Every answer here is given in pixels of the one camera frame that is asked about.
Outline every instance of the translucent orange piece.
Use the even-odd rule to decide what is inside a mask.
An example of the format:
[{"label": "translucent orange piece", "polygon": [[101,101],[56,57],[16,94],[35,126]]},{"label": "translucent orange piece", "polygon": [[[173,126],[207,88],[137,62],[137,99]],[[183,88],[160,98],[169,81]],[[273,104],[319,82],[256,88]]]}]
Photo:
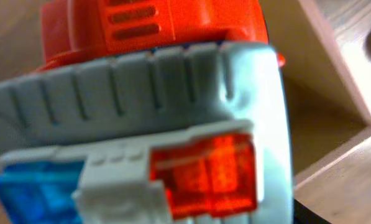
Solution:
[{"label": "translucent orange piece", "polygon": [[191,145],[156,149],[152,180],[162,180],[174,219],[225,217],[257,208],[250,136],[227,134]]}]

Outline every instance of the translucent blue piece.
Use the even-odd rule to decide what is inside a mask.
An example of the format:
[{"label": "translucent blue piece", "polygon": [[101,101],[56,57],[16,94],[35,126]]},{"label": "translucent blue piece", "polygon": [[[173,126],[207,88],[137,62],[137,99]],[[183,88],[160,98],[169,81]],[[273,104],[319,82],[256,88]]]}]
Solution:
[{"label": "translucent blue piece", "polygon": [[78,224],[71,194],[83,162],[33,162],[8,166],[0,174],[0,201],[15,224]]}]

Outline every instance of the orange toy part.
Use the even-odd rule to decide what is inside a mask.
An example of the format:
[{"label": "orange toy part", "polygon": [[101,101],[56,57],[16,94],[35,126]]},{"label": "orange toy part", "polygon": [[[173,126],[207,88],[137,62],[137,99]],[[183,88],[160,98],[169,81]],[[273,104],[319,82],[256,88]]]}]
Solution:
[{"label": "orange toy part", "polygon": [[257,208],[250,140],[247,134],[227,134],[152,153],[151,178],[164,183],[174,220],[222,218]]},{"label": "orange toy part", "polygon": [[192,42],[268,43],[258,0],[55,0],[42,8],[42,38],[40,71]]}]

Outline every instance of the toy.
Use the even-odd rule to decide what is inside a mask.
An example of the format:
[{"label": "toy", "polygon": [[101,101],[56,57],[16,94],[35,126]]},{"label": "toy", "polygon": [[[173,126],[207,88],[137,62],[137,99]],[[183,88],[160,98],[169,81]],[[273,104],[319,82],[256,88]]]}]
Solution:
[{"label": "toy", "polygon": [[280,62],[257,1],[42,12],[45,72],[0,83],[14,223],[292,222]]}]

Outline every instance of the white plastic clip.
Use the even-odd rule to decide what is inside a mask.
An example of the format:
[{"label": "white plastic clip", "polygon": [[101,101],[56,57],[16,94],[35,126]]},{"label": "white plastic clip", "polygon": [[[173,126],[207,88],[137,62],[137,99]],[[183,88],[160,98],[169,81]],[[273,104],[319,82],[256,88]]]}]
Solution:
[{"label": "white plastic clip", "polygon": [[72,197],[85,224],[169,224],[161,181],[149,180],[147,148],[116,148],[89,154]]}]

